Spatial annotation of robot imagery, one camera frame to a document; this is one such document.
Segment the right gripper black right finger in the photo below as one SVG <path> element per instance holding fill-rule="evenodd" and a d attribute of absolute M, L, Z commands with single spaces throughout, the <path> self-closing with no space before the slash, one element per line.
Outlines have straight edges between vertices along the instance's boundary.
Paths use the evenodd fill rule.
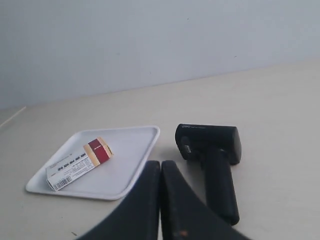
<path fill-rule="evenodd" d="M 172 160 L 161 163 L 160 217 L 164 240 L 247 240 L 197 197 Z"/>

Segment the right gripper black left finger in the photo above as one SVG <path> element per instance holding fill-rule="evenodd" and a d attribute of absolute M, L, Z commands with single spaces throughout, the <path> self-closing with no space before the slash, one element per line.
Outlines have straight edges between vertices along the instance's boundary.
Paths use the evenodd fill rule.
<path fill-rule="evenodd" d="M 131 191 L 109 216 L 80 240 L 156 240 L 159 230 L 160 163 L 147 161 Z"/>

